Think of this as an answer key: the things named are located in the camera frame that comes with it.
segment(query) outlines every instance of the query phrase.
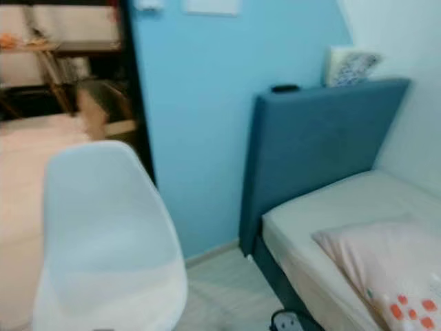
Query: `bed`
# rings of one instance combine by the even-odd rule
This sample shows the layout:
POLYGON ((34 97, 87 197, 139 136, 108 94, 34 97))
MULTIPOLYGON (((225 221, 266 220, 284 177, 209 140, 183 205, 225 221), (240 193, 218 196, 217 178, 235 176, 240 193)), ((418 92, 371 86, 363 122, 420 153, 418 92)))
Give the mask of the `bed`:
MULTIPOLYGON (((409 86, 406 79, 263 94, 256 101, 245 172, 240 247, 286 308, 330 330, 386 330, 311 233, 441 204, 372 170, 409 86)), ((305 330, 320 330, 300 318, 305 330)))

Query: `floor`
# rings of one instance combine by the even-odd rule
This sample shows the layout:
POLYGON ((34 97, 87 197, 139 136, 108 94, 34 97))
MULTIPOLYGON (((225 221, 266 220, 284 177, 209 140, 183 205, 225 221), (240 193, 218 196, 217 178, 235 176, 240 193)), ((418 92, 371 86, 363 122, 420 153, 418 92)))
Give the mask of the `floor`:
MULTIPOLYGON (((0 330, 26 330, 42 262, 44 167, 88 139, 64 114, 0 123, 0 330)), ((230 250, 188 269, 189 297, 176 331, 267 330, 280 301, 257 266, 230 250)))

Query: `upholstered headboard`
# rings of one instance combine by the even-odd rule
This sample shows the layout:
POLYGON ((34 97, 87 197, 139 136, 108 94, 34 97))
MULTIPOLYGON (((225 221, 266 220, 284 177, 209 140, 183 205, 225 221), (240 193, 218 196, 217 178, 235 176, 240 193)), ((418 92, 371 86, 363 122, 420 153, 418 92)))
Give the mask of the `upholstered headboard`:
POLYGON ((240 220, 244 254, 252 253, 264 213, 372 168, 408 86, 392 79, 259 96, 240 220))

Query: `chair backrest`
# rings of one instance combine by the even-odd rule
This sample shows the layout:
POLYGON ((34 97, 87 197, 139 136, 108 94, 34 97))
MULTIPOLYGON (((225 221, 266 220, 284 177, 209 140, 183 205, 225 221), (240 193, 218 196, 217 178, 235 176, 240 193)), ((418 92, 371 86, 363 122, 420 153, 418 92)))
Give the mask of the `chair backrest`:
POLYGON ((164 203, 124 143, 89 143, 53 157, 43 218, 45 263, 57 268, 140 270, 182 259, 164 203))

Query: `blue wall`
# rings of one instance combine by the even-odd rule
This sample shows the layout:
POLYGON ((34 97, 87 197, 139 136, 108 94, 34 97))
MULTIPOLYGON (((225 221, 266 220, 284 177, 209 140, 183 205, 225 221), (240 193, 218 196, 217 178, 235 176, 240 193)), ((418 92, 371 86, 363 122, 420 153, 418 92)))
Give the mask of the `blue wall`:
POLYGON ((243 0, 239 17, 132 11, 158 188, 186 257, 238 237, 256 93, 320 82, 326 47, 351 43, 334 0, 243 0))

